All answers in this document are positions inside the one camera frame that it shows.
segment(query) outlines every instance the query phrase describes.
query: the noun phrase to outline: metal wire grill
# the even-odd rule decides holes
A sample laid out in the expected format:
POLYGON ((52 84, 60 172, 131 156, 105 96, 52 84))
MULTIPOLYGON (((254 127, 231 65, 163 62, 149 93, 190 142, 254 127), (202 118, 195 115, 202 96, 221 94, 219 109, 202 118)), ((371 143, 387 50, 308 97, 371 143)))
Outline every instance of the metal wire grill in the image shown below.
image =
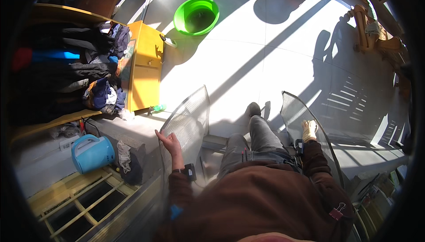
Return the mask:
POLYGON ((323 155, 328 161, 328 166, 331 169, 333 178, 344 188, 340 165, 322 125, 300 98, 285 91, 282 92, 282 96, 284 103, 280 110, 280 115, 284 120, 291 142, 295 144, 296 139, 301 139, 303 137, 303 128, 301 127, 301 122, 303 120, 315 120, 319 126, 316 132, 317 142, 322 145, 323 155))
MULTIPOLYGON (((171 133, 176 134, 185 164, 196 163, 202 139, 209 131, 209 116, 210 97, 204 85, 188 96, 162 126, 166 137, 171 133)), ((171 173, 171 156, 161 141, 159 148, 164 163, 164 180, 167 182, 171 173)))

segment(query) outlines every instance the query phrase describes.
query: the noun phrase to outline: yellow wooden cabinet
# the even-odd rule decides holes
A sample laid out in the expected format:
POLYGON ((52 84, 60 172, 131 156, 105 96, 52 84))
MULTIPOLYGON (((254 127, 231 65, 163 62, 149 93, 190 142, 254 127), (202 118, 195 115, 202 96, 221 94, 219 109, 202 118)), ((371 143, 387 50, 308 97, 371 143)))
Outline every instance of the yellow wooden cabinet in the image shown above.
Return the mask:
POLYGON ((136 39, 128 88, 130 111, 153 107, 159 104, 162 55, 164 42, 161 32, 142 21, 129 24, 131 39, 136 39))

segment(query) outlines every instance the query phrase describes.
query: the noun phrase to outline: gray jeans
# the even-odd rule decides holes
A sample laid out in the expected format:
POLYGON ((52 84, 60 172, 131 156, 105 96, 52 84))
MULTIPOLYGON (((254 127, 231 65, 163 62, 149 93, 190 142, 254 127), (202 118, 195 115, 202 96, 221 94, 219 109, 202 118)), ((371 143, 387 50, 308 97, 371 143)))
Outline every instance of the gray jeans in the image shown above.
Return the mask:
POLYGON ((264 118, 251 117, 248 129, 251 135, 251 150, 242 134, 232 134, 226 142, 226 152, 221 161, 218 179, 224 177, 234 165, 241 162, 272 160, 276 163, 284 163, 285 160, 289 160, 288 150, 274 135, 264 118))

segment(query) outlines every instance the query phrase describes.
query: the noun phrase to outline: work glove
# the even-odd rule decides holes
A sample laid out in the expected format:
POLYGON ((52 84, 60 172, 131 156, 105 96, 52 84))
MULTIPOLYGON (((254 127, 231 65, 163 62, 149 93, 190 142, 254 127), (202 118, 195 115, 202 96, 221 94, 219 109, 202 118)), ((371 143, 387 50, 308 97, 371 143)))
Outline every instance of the work glove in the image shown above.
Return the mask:
POLYGON ((315 121, 306 121, 303 120, 301 123, 303 127, 303 141, 306 143, 307 140, 311 137, 316 139, 316 131, 319 128, 315 121))

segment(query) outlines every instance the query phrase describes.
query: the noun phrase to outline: cabinet drawer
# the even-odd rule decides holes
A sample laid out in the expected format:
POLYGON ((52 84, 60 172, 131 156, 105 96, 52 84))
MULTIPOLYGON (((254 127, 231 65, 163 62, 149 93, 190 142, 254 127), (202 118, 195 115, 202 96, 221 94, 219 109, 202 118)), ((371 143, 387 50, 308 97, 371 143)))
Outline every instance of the cabinet drawer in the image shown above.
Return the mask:
POLYGON ((136 65, 161 67, 164 42, 159 37, 160 34, 152 27, 141 24, 139 38, 137 39, 136 65))
POLYGON ((130 111, 159 104, 159 80, 161 70, 153 67, 134 66, 130 111))

